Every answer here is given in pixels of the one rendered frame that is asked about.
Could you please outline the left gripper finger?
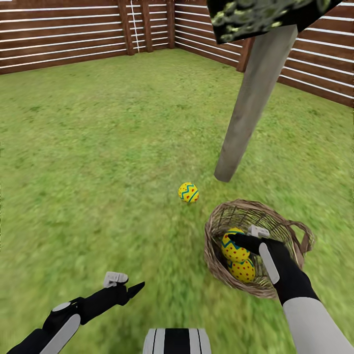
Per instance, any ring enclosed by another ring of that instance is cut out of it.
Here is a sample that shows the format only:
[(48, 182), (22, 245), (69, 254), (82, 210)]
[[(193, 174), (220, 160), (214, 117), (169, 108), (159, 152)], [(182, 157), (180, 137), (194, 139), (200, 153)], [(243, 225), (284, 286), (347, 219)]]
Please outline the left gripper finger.
[(127, 301), (129, 301), (130, 298), (133, 298), (144, 287), (144, 285), (145, 285), (145, 282), (142, 282), (138, 285), (128, 288)]

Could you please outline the robot trunk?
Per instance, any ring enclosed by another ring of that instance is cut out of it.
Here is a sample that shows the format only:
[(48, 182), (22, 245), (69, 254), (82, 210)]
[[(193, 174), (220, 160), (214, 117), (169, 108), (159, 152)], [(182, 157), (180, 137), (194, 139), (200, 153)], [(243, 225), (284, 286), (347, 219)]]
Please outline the robot trunk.
[(211, 348), (204, 328), (151, 328), (143, 354), (211, 354)]

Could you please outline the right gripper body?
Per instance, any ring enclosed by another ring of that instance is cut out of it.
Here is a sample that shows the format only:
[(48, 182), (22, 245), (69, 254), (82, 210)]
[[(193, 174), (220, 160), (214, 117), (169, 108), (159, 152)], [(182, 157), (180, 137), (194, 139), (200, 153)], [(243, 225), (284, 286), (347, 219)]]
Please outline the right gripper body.
[(236, 241), (235, 241), (235, 245), (245, 248), (248, 251), (250, 251), (250, 253), (252, 253), (252, 242), (256, 239), (256, 237), (254, 236), (248, 236), (243, 235), (243, 234), (237, 234), (236, 235)]

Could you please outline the wicker basket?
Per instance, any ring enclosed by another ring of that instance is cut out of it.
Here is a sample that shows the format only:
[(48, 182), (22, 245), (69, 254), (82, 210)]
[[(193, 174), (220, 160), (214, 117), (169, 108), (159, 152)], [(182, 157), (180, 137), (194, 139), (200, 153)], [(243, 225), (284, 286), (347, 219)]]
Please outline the wicker basket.
[[(221, 238), (226, 234), (227, 228), (221, 228), (216, 231), (216, 227), (219, 227), (221, 219), (227, 219), (224, 214), (226, 210), (230, 210), (233, 207), (234, 218), (237, 218), (237, 208), (245, 209), (243, 215), (239, 215), (240, 220), (236, 223), (237, 226), (241, 228), (247, 228), (248, 224), (244, 221), (247, 220), (247, 216), (250, 211), (261, 211), (258, 214), (258, 220), (263, 221), (267, 216), (276, 220), (269, 232), (273, 233), (278, 228), (284, 228), (288, 232), (287, 239), (284, 241), (285, 245), (291, 245), (293, 250), (291, 253), (291, 258), (296, 262), (297, 266), (301, 271), (303, 271), (304, 266), (304, 254), (307, 251), (312, 250), (311, 236), (312, 231), (309, 227), (305, 226), (302, 222), (294, 222), (291, 220), (286, 220), (282, 215), (278, 214), (275, 210), (269, 208), (265, 204), (261, 204), (256, 201), (250, 201), (245, 199), (236, 199), (235, 201), (227, 201), (216, 206), (210, 215), (208, 223), (204, 225), (205, 231), (205, 263), (208, 266), (209, 272), (213, 278), (219, 280), (221, 283), (225, 284), (228, 288), (238, 289), (239, 291), (246, 292), (248, 294), (254, 295), (258, 298), (278, 298), (278, 293), (270, 282), (270, 277), (264, 271), (264, 264), (257, 262), (254, 252), (250, 253), (251, 261), (256, 268), (255, 281), (252, 283), (244, 284), (236, 280), (230, 275), (228, 270), (224, 267), (222, 263), (222, 256), (220, 255), (220, 244)], [(222, 211), (220, 220), (214, 221), (218, 211)], [(213, 225), (215, 223), (215, 225)], [(295, 236), (295, 231), (292, 229), (291, 225), (296, 225), (305, 231), (302, 243), (300, 244)], [(228, 229), (227, 229), (228, 230)], [(215, 241), (218, 239), (217, 241)], [(214, 247), (217, 250), (214, 250)]]

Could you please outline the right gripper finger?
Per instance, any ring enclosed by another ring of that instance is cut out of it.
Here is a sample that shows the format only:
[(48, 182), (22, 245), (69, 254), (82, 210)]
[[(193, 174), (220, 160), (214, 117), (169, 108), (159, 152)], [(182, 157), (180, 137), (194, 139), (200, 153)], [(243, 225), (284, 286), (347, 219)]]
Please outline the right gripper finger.
[[(238, 234), (238, 233), (237, 233)], [(228, 238), (230, 239), (230, 240), (232, 240), (233, 242), (235, 242), (236, 241), (236, 235), (237, 234), (228, 234)]]

